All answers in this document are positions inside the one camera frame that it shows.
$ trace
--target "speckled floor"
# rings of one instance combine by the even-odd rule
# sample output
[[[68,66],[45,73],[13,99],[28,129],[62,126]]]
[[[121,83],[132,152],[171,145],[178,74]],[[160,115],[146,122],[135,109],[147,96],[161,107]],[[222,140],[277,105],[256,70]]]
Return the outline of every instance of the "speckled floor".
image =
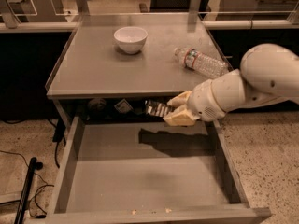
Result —
[[[229,114],[223,133],[251,207],[264,224],[299,223],[299,112]]]
[[[221,127],[250,206],[269,207],[273,214],[264,224],[299,223],[299,112],[232,113],[221,120]],[[27,162],[37,157],[44,168],[36,172],[54,184],[53,131],[47,120],[0,122],[0,149],[21,153]],[[58,161],[63,152],[60,145]],[[0,194],[21,191],[26,169],[20,156],[0,153]],[[35,176],[30,198],[43,184]],[[46,211],[51,192],[48,187],[37,199]],[[15,208],[0,207],[0,223],[13,223]],[[42,214],[34,203],[30,210]]]

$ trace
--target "white bowl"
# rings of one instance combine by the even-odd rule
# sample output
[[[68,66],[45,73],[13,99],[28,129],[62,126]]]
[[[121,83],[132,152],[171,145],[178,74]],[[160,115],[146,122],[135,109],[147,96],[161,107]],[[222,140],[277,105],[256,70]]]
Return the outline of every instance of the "white bowl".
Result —
[[[114,39],[127,54],[138,53],[146,43],[148,32],[141,27],[122,27],[114,33]]]

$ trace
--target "black cable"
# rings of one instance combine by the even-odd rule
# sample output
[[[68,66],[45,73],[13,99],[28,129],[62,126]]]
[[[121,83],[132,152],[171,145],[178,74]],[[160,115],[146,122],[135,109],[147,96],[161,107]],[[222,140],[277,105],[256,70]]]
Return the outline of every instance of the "black cable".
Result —
[[[27,168],[29,167],[29,165],[27,163],[27,160],[25,159],[25,157],[21,153],[8,152],[8,151],[4,151],[4,150],[0,150],[0,152],[5,153],[5,154],[21,156],[23,158]],[[45,184],[48,184],[41,175],[37,174],[36,172],[34,172],[34,174],[37,175]]]
[[[0,150],[1,153],[6,153],[6,154],[11,154],[11,155],[18,155],[21,156],[24,159],[24,162],[26,163],[27,168],[29,167],[27,160],[25,159],[25,157],[21,154],[21,153],[14,153],[14,152],[8,152],[8,151],[3,151]]]
[[[60,168],[60,165],[58,163],[58,160],[57,160],[57,155],[58,155],[58,146],[59,146],[60,142],[57,142],[56,143],[56,147],[55,147],[55,153],[54,153],[54,158],[55,158],[55,164],[58,168]]]
[[[22,154],[20,154],[20,153],[15,153],[15,152],[8,152],[8,151],[4,151],[4,150],[0,150],[0,152],[1,152],[1,153],[5,153],[5,154],[10,154],[10,155],[21,156],[21,157],[23,158],[23,160],[24,160],[26,166],[29,168],[29,165],[28,165],[28,163],[27,163],[27,160],[25,159],[25,157],[24,157]],[[35,217],[35,218],[45,218],[47,212],[46,212],[43,208],[41,208],[40,205],[37,203],[37,201],[36,201],[36,196],[39,195],[45,187],[54,187],[54,185],[47,183],[47,182],[44,180],[44,178],[42,178],[41,175],[39,175],[39,174],[37,174],[37,173],[34,173],[34,174],[37,175],[37,176],[38,176],[38,177],[45,183],[45,185],[40,186],[40,187],[36,190],[36,193],[35,193],[34,197],[29,201],[29,205],[30,205],[30,202],[31,202],[33,199],[35,199],[35,204],[36,204],[37,208],[39,208],[45,215],[33,216],[33,215],[31,215],[30,208],[29,208],[29,214],[30,214],[31,217]]]
[[[57,128],[57,125],[54,124],[50,119],[47,119],[47,121],[56,129]]]
[[[52,184],[46,184],[46,185],[43,185],[43,186],[40,186],[37,190],[36,190],[36,193],[35,193],[35,195],[30,199],[30,201],[29,201],[29,215],[31,216],[31,217],[35,217],[35,218],[45,218],[46,217],[46,214],[47,214],[47,212],[37,203],[37,201],[36,201],[36,196],[38,196],[44,189],[45,189],[45,187],[54,187],[54,185],[52,185]],[[43,213],[44,213],[44,215],[37,215],[37,216],[34,216],[32,213],[31,213],[31,210],[30,210],[30,204],[31,204],[31,202],[32,202],[32,200],[34,200],[35,201],[35,205],[36,205],[36,207],[39,209],[39,210],[41,210]]]
[[[61,142],[64,138],[65,125],[62,119],[58,119],[53,136],[53,142]]]
[[[63,139],[64,139],[64,146],[66,146],[66,139],[65,139],[65,137],[63,137]]]

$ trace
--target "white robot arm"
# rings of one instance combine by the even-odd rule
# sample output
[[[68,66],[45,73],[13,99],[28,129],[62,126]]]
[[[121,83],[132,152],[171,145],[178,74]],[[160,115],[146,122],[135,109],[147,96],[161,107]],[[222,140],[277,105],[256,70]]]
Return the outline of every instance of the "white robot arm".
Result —
[[[240,70],[209,79],[171,99],[174,112],[164,116],[171,126],[190,126],[198,119],[223,118],[238,108],[299,104],[299,58],[274,44],[261,44],[243,56]]]

